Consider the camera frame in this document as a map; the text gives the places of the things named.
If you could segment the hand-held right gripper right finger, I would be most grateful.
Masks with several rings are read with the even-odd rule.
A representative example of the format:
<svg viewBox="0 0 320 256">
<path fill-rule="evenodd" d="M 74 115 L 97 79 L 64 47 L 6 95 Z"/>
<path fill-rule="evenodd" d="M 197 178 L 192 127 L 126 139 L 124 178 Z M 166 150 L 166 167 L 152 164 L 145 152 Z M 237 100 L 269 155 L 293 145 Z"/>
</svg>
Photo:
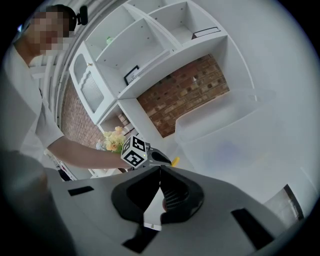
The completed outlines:
<svg viewBox="0 0 320 256">
<path fill-rule="evenodd" d="M 225 181 L 163 166 L 160 187 L 167 211 L 147 256 L 249 256 L 286 229 L 267 207 Z"/>
</svg>

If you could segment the white arched glass cabinet door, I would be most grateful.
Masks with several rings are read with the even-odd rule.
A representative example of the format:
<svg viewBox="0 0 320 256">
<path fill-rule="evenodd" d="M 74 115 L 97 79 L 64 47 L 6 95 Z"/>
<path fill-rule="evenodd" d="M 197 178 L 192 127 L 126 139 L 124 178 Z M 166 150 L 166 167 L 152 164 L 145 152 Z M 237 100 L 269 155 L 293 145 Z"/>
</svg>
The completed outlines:
<svg viewBox="0 0 320 256">
<path fill-rule="evenodd" d="M 83 41 L 69 66 L 69 73 L 77 95 L 92 122 L 96 125 L 116 98 L 98 70 L 88 44 Z"/>
</svg>

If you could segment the black-framed leaf picture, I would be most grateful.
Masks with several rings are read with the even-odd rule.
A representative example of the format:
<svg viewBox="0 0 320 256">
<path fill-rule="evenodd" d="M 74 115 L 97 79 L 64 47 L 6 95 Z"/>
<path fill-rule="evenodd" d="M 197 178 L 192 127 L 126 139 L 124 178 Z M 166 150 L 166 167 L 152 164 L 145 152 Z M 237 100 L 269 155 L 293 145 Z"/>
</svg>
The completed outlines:
<svg viewBox="0 0 320 256">
<path fill-rule="evenodd" d="M 136 65 L 134 68 L 132 68 L 125 76 L 124 76 L 124 82 L 125 84 L 128 86 L 129 84 L 131 84 L 136 78 L 137 78 L 137 75 L 136 73 L 138 72 L 139 70 L 139 66 Z"/>
</svg>

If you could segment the translucent plastic storage bin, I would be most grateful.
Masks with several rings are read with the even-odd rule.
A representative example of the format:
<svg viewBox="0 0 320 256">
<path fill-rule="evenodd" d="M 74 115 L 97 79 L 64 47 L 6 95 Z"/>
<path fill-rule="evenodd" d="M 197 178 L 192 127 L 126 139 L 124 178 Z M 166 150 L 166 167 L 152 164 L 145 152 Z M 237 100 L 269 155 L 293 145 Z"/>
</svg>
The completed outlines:
<svg viewBox="0 0 320 256">
<path fill-rule="evenodd" d="M 276 191 L 301 176 L 285 131 L 274 91 L 231 90 L 177 119 L 177 167 L 245 191 Z M 238 154 L 221 154 L 224 141 Z"/>
</svg>

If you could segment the white shelf unit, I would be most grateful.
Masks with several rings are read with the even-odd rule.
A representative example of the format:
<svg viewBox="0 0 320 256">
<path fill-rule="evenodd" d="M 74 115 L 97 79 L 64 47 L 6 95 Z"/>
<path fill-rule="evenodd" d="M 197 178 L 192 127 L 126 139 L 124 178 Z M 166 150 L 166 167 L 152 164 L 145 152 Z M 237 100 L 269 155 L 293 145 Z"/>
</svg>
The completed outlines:
<svg viewBox="0 0 320 256">
<path fill-rule="evenodd" d="M 220 32 L 192 39 L 194 32 L 218 27 Z M 107 45 L 107 37 L 113 41 Z M 211 54 L 230 90 L 253 88 L 248 66 L 221 23 L 196 0 L 128 0 L 93 29 L 84 40 L 98 70 L 115 96 L 115 103 L 96 124 L 109 131 L 124 113 L 147 142 L 164 146 L 166 139 L 138 102 L 156 82 L 196 59 Z M 170 55 L 126 85 L 124 76 L 136 65 L 170 50 Z"/>
</svg>

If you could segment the white illustrated book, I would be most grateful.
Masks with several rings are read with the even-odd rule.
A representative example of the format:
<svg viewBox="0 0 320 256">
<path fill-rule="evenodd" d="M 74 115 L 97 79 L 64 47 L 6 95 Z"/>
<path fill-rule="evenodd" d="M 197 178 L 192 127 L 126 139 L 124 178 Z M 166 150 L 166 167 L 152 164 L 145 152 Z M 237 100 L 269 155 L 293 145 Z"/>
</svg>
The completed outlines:
<svg viewBox="0 0 320 256">
<path fill-rule="evenodd" d="M 162 61 L 164 58 L 169 56 L 171 54 L 171 51 L 169 49 L 163 50 L 161 53 L 153 57 L 151 60 L 146 62 L 142 67 L 138 69 L 138 71 L 135 73 L 136 76 L 140 76 L 142 73 L 146 72 L 148 69 L 155 66 L 158 62 Z"/>
</svg>

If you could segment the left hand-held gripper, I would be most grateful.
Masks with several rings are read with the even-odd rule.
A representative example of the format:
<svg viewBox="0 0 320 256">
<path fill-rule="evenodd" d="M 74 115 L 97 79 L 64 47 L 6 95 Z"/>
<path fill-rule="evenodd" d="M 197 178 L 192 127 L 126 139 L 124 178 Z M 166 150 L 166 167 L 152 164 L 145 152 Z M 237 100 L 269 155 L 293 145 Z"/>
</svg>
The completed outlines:
<svg viewBox="0 0 320 256">
<path fill-rule="evenodd" d="M 146 143 L 131 135 L 122 146 L 121 159 L 137 169 L 148 159 Z M 149 162 L 153 165 L 172 165 L 172 162 L 164 153 L 153 147 L 149 148 Z"/>
</svg>

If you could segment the yellow and blue flower bouquet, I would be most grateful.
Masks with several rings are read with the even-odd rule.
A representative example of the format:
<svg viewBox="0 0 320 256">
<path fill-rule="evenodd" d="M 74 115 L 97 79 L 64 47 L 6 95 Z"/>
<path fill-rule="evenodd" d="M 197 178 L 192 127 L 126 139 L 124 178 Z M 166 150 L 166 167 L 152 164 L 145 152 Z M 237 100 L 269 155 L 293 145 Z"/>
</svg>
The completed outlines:
<svg viewBox="0 0 320 256">
<path fill-rule="evenodd" d="M 96 143 L 97 150 L 110 151 L 117 154 L 122 152 L 126 137 L 123 135 L 121 126 L 116 126 L 113 131 L 105 131 L 102 135 L 103 138 Z"/>
</svg>

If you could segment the person's left forearm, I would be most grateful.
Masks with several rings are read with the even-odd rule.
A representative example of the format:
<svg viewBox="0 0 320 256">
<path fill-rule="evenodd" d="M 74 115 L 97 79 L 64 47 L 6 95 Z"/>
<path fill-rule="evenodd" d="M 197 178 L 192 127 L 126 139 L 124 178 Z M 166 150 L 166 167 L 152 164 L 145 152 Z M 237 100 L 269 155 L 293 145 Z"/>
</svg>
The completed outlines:
<svg viewBox="0 0 320 256">
<path fill-rule="evenodd" d="M 117 153 L 84 146 L 65 136 L 54 141 L 47 148 L 64 163 L 84 169 L 129 169 L 130 165 Z"/>
</svg>

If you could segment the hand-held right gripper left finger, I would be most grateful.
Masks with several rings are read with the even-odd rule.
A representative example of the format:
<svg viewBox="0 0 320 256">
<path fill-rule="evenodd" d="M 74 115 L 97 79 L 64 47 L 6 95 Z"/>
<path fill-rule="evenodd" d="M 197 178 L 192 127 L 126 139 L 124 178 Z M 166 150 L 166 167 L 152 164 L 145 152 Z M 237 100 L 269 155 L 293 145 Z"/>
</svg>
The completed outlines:
<svg viewBox="0 0 320 256">
<path fill-rule="evenodd" d="M 76 181 L 46 173 L 74 255 L 160 256 L 160 233 L 144 227 L 151 190 L 159 189 L 159 167 Z"/>
</svg>

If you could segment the person's light shirt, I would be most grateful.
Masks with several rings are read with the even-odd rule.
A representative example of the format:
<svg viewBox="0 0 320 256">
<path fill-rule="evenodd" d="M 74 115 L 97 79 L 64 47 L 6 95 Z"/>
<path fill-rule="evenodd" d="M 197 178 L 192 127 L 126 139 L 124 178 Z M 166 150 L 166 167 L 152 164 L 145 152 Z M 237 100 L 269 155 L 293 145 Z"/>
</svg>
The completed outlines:
<svg viewBox="0 0 320 256">
<path fill-rule="evenodd" d="M 11 46 L 0 68 L 0 146 L 39 162 L 63 137 L 30 69 Z"/>
</svg>

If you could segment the dark hardcover book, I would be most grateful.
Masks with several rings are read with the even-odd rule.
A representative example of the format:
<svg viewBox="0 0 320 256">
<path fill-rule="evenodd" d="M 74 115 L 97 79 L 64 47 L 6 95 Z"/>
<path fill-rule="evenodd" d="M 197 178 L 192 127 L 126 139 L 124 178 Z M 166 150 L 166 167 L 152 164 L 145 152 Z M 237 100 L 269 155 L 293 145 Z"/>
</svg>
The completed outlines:
<svg viewBox="0 0 320 256">
<path fill-rule="evenodd" d="M 203 29 L 203 30 L 199 30 L 199 31 L 196 31 L 192 34 L 192 40 L 194 39 L 197 39 L 199 37 L 203 37 L 203 36 L 206 36 L 206 35 L 210 35 L 210 34 L 214 34 L 214 33 L 218 33 L 220 32 L 221 30 L 216 26 L 216 27 L 210 27 L 210 28 L 206 28 L 206 29 Z"/>
</svg>

